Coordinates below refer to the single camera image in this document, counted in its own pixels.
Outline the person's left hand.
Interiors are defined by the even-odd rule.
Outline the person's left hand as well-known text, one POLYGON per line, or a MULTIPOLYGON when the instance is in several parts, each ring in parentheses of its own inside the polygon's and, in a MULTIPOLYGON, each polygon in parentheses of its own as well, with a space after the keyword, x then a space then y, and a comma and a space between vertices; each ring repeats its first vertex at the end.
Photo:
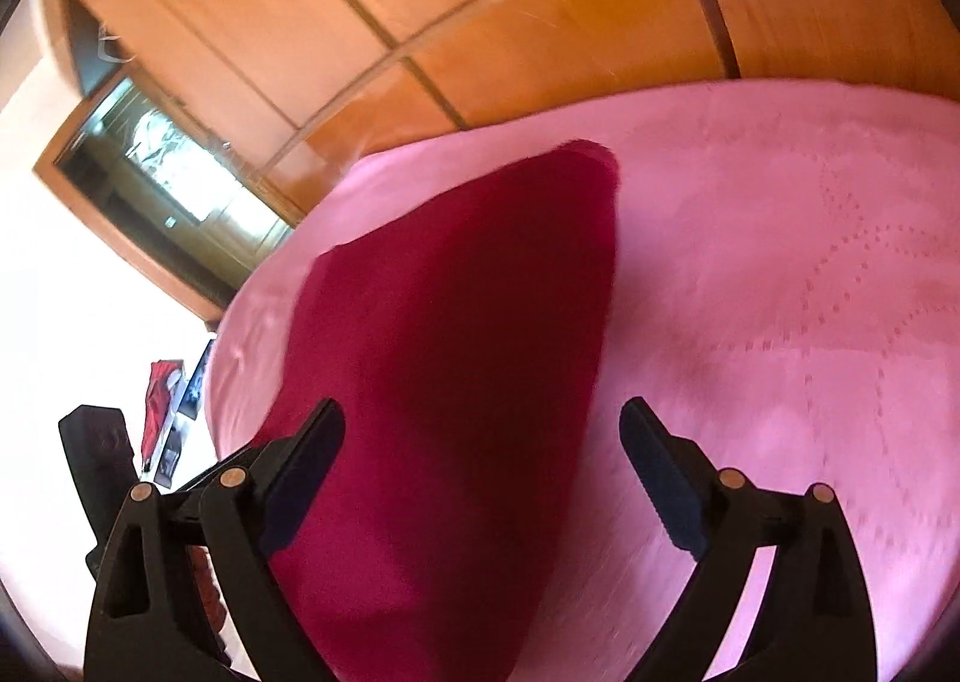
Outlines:
POLYGON ((212 625, 213 632, 219 635, 223 632, 226 617, 228 617, 228 609, 224 605, 223 597, 221 597, 218 584, 213 576, 212 559, 206 552, 205 547, 200 547, 200 545, 189 545, 187 552, 189 552, 190 565, 192 565, 192 573, 194 574, 195 584, 197 584, 197 590, 199 590, 206 620, 212 625))

